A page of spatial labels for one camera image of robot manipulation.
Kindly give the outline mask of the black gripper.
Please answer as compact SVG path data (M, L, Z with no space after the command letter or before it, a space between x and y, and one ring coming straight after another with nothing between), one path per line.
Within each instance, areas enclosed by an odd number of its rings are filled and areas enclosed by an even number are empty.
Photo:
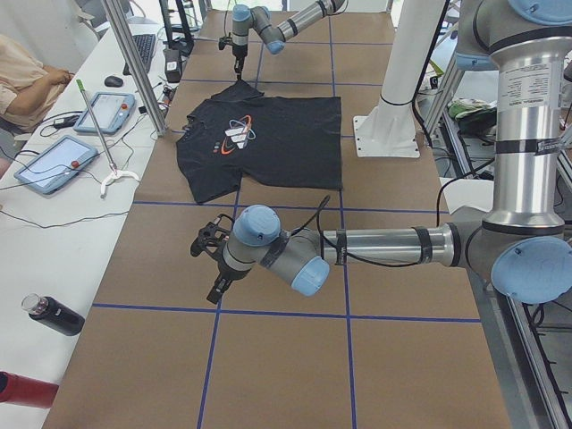
M234 44L232 46L232 54L236 57L233 65L233 70L236 75L236 80L242 80L242 73L244 68L244 59L247 56L247 46Z

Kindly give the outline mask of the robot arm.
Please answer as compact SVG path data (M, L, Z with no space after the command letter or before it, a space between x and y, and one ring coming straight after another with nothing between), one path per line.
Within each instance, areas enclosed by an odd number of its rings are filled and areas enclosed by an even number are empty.
M277 26L272 24L271 14L265 7L250 8L245 4L236 4L232 8L231 32L220 38L219 49L231 46L235 58L234 72L237 80L242 80L251 30L256 32L272 55L277 55L288 40L323 18L342 13L345 4L344 0L314 1Z
M564 146L559 87L570 48L568 1L464 2L458 64L482 59L499 73L491 208L465 206L460 220L432 227L286 231L272 208L249 206L230 229L214 236L218 275L208 300L219 302L256 265L306 296L320 289L332 265L351 263L461 267L526 304L568 292L571 247L553 200Z

